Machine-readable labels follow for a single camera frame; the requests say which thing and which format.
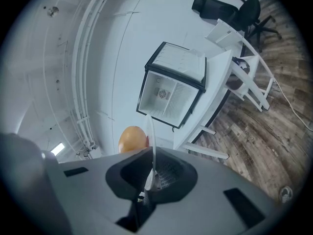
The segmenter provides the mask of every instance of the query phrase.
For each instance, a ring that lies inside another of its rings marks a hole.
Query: white wall
[[[221,0],[240,7],[238,0]],[[95,27],[88,57],[88,109],[93,133],[107,155],[118,152],[123,130],[143,128],[136,112],[144,66],[163,42],[213,51],[204,39],[214,26],[191,10],[193,0],[108,0]],[[123,12],[136,11],[133,14]],[[169,147],[172,128],[154,121],[157,145]]]
[[[42,150],[51,150],[62,142],[66,148],[57,156],[59,161],[78,159],[76,152],[82,148],[69,117],[73,108],[69,68],[79,21],[89,1],[31,1],[13,25],[1,50],[0,78],[4,83],[1,83],[0,104],[5,106],[1,107],[1,131],[18,133],[34,141]],[[47,11],[53,6],[59,8],[59,13],[50,18]],[[75,151],[61,133],[45,91],[43,49],[48,27],[45,45],[48,95],[57,121]]]

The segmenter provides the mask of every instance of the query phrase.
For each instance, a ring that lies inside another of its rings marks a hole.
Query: white table
[[[215,151],[191,143],[201,130],[215,134],[206,128],[206,123],[213,116],[227,92],[226,81],[230,76],[230,62],[233,51],[228,50],[207,60],[206,70],[206,92],[201,95],[192,114],[186,123],[174,132],[174,149],[185,148],[217,158],[227,159],[226,153]]]

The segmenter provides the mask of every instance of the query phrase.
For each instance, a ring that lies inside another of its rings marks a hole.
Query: white rod
[[[126,14],[140,13],[139,11],[126,11],[126,12],[118,12],[114,13],[113,16],[125,16]]]
[[[71,20],[71,22],[70,22],[70,24],[69,24],[69,28],[68,28],[68,32],[67,32],[67,37],[66,37],[67,44],[66,44],[66,47],[65,47],[64,58],[63,58],[63,78],[64,78],[64,81],[65,81],[65,57],[67,57],[67,54],[68,54],[67,47],[68,47],[69,34],[72,32],[73,23],[74,23],[74,21],[76,20],[76,17],[77,17],[77,15],[78,15],[78,12],[79,12],[79,11],[81,10],[81,8],[82,8],[82,7],[81,7],[81,4],[82,4],[83,1],[84,1],[84,0],[80,0],[79,4],[77,5],[76,11],[75,11],[75,13],[74,13],[74,15],[73,15],[73,17],[72,17],[72,20]],[[71,110],[70,110],[70,108],[69,108],[69,103],[68,103],[67,91],[66,91],[66,86],[65,86],[65,84],[64,84],[64,89],[65,89],[65,98],[66,98],[67,108],[68,108],[68,110],[69,110],[69,115],[70,115],[72,124],[74,125],[74,129],[75,129],[75,131],[76,131],[76,133],[77,133],[79,139],[80,139],[81,142],[84,144],[82,135],[81,135],[81,133],[80,133],[80,131],[79,131],[79,127],[78,127],[76,121],[74,120],[74,117],[73,117],[73,115],[72,115],[72,113],[71,113]]]
[[[260,54],[252,47],[252,45],[247,41],[247,39],[245,39],[242,35],[240,35],[234,28],[232,28],[231,26],[229,26],[227,23],[225,23],[224,21],[222,21],[221,19],[217,20],[218,23],[222,23],[225,26],[227,26],[229,28],[230,31],[234,32],[235,34],[237,34],[242,40],[242,42],[245,44],[245,46],[248,47],[249,50],[251,50],[251,52],[255,55],[258,56],[260,59],[261,64],[263,65],[263,67],[266,69],[266,71],[269,73],[269,76],[271,78],[274,78],[273,73],[270,71],[268,65],[264,62],[263,58],[260,56]]]
[[[273,81],[274,81],[274,78],[271,78],[271,79],[269,80],[268,87],[267,87],[267,89],[266,89],[266,91],[265,91],[265,94],[264,94],[264,97],[265,97],[265,98],[267,98],[267,96],[268,96],[268,94],[269,94],[269,91],[270,91],[270,89],[271,89],[271,87],[272,87]]]
[[[203,125],[200,125],[199,128],[201,130],[206,131],[207,133],[210,133],[210,134],[213,134],[213,135],[215,135],[215,133],[216,133],[215,131],[212,131],[211,129],[209,129],[209,128],[203,126]]]
[[[47,99],[48,99],[48,102],[49,102],[49,106],[50,106],[50,109],[51,109],[51,111],[52,111],[52,114],[53,114],[53,117],[54,117],[54,119],[55,119],[55,122],[57,123],[57,125],[58,125],[58,127],[59,127],[59,129],[60,129],[60,131],[61,131],[61,133],[62,133],[62,135],[63,135],[63,137],[64,137],[64,139],[66,140],[66,142],[69,144],[69,146],[71,147],[71,149],[72,149],[73,151],[75,151],[74,148],[73,148],[73,146],[70,144],[70,142],[69,142],[68,139],[66,138],[66,136],[65,136],[65,134],[64,134],[64,132],[63,132],[63,130],[62,130],[62,128],[60,127],[60,124],[59,124],[59,122],[58,122],[58,120],[57,120],[57,117],[55,116],[55,113],[54,113],[54,111],[53,111],[52,104],[51,104],[51,101],[50,101],[50,97],[49,97],[49,94],[48,94],[47,83],[46,83],[46,79],[45,79],[45,45],[46,45],[46,41],[47,41],[48,31],[49,31],[49,27],[47,28],[47,31],[45,32],[45,41],[44,41],[44,50],[43,50],[43,77],[44,77],[45,93],[46,93],[46,95],[47,95]]]
[[[216,158],[220,158],[220,159],[228,159],[229,155],[227,153],[223,153],[220,151],[215,151],[194,143],[190,143],[187,142],[186,144],[182,145],[183,148],[187,149],[187,150],[191,150],[191,151],[195,151],[195,152],[199,152],[205,155],[209,155],[212,157],[216,157]]]
[[[79,89],[79,97],[80,97],[80,105],[81,105],[81,109],[82,109],[82,117],[85,118],[86,115],[86,110],[85,110],[85,102],[84,102],[84,92],[83,92],[83,64],[84,64],[84,59],[86,59],[85,57],[85,49],[86,49],[86,45],[87,45],[87,39],[90,33],[90,29],[92,27],[92,23],[94,22],[94,19],[97,15],[98,10],[100,9],[101,4],[103,3],[104,0],[99,0],[94,9],[93,12],[91,13],[91,16],[89,17],[89,21],[87,23],[87,27],[84,31],[84,36],[83,36],[83,41],[81,43],[81,49],[80,49],[80,58],[79,58],[79,62],[78,62],[78,89]],[[89,140],[91,142],[93,142],[93,138],[91,136],[90,133],[90,129],[88,127],[88,123],[85,122],[84,123],[85,128],[87,129],[87,133],[89,136]]]
[[[98,21],[98,18],[99,18],[99,15],[100,15],[100,12],[102,11],[103,9],[103,6],[104,4],[106,3],[107,0],[100,0],[98,2],[98,4],[95,6],[95,13],[93,13],[93,15],[90,17],[90,22],[87,26],[87,29],[85,31],[85,36],[84,36],[84,39],[83,39],[83,43],[82,43],[82,48],[81,48],[81,53],[84,53],[85,52],[85,55],[81,55],[81,61],[80,61],[80,72],[84,71],[84,76],[79,76],[80,79],[83,79],[84,78],[84,81],[82,82],[83,84],[83,93],[82,91],[80,90],[80,96],[81,96],[81,104],[82,104],[82,107],[83,107],[83,110],[85,110],[85,115],[86,116],[89,116],[88,114],[88,105],[87,105],[87,89],[86,89],[86,86],[87,86],[87,82],[86,82],[86,78],[87,78],[87,61],[88,61],[88,54],[89,54],[89,47],[90,47],[90,43],[91,43],[91,38],[92,38],[92,35],[93,35],[93,31],[94,31],[94,28],[95,28],[95,25]],[[89,122],[89,119],[87,119],[86,121],[86,128],[87,128],[87,131],[89,133],[89,136],[91,138],[91,140],[94,142],[94,139],[93,139],[93,135],[92,135],[92,132],[91,132],[91,128],[90,128],[90,122]]]
[[[82,32],[83,32],[83,29],[85,27],[85,23],[86,23],[86,20],[90,14],[90,11],[91,9],[93,8],[93,5],[94,3],[96,2],[96,0],[91,0],[90,3],[88,4],[88,7],[83,15],[83,18],[80,22],[80,25],[79,25],[79,28],[78,28],[78,31],[77,31],[77,35],[76,35],[76,39],[75,39],[75,43],[74,43],[74,49],[73,49],[73,57],[72,57],[72,90],[73,90],[73,100],[74,100],[74,106],[75,106],[75,112],[76,112],[76,116],[78,118],[78,120],[81,119],[81,115],[80,115],[80,112],[79,112],[79,106],[78,106],[78,97],[77,97],[77,90],[76,90],[76,65],[77,65],[77,55],[78,55],[78,48],[79,48],[79,45],[80,45],[80,39],[81,39],[81,36],[82,36]],[[83,136],[85,138],[85,141],[88,141],[88,137],[87,137],[87,134],[86,134],[86,130],[83,126],[82,123],[79,124],[81,130],[82,130],[82,133],[83,133]]]

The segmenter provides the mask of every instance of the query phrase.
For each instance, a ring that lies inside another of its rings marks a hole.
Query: white wooden frame
[[[243,81],[244,86],[247,86],[249,90],[253,92],[253,94],[256,96],[256,98],[260,101],[258,104],[249,94],[248,91],[244,94],[239,93],[237,90],[231,90],[236,96],[238,96],[241,100],[244,100],[244,96],[246,96],[261,112],[262,107],[265,109],[269,109],[269,103],[266,100],[269,91],[271,89],[271,86],[274,81],[274,75],[270,71],[267,64],[264,62],[263,58],[259,55],[259,53],[252,47],[252,45],[241,35],[239,34],[235,29],[233,29],[231,26],[223,22],[222,20],[218,19],[218,24],[212,29],[212,31],[209,33],[209,35],[206,37],[207,40],[213,42],[218,47],[225,50],[226,47],[231,46],[233,44],[236,44],[238,42],[242,42],[252,53],[254,56],[257,56],[265,70],[270,76],[270,80],[267,86],[266,90],[262,90],[257,87],[257,85],[254,83],[253,78],[250,78],[238,65],[232,64],[232,72]]]
[[[213,116],[226,94],[225,83],[231,73],[232,56],[233,51],[229,50],[207,60],[209,70],[207,72],[208,82],[205,86],[206,92],[199,98],[186,123],[180,129],[175,130],[173,146],[175,150],[184,148],[221,159],[229,157],[227,153],[193,144],[190,140],[201,130],[212,135],[216,133],[205,127],[205,124]]]

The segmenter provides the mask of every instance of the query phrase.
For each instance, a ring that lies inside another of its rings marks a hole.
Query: black chair
[[[274,29],[264,27],[264,25],[274,18],[267,17],[262,22],[258,20],[261,13],[261,6],[259,0],[241,0],[244,4],[238,9],[237,7],[221,2],[218,0],[194,0],[192,9],[199,12],[199,16],[203,19],[221,19],[237,31],[247,31],[249,26],[254,25],[253,31],[248,35],[249,40],[253,35],[257,35],[257,47],[259,52],[262,52],[260,47],[260,35],[262,31],[276,33],[278,38],[281,35]]]
[[[241,0],[244,4],[240,7],[240,9],[249,1],[249,0]],[[267,27],[264,27],[264,25],[271,19],[273,22],[276,22],[275,19],[270,15],[268,17],[266,17],[263,21],[259,21],[258,18],[260,16],[261,13],[261,7],[260,7],[260,2],[259,0],[255,0],[255,5],[249,4],[247,6],[247,8],[245,9],[246,12],[248,11],[253,11],[255,10],[255,15],[257,15],[256,20],[252,23],[254,25],[254,29],[253,31],[248,35],[247,39],[249,40],[252,36],[254,36],[256,34],[256,39],[257,39],[257,47],[259,49],[259,52],[262,52],[262,49],[260,47],[260,35],[261,32],[265,31],[265,32],[271,32],[271,33],[275,33],[278,36],[278,39],[282,39],[282,36],[279,34],[279,32],[277,30],[274,29],[270,29]]]

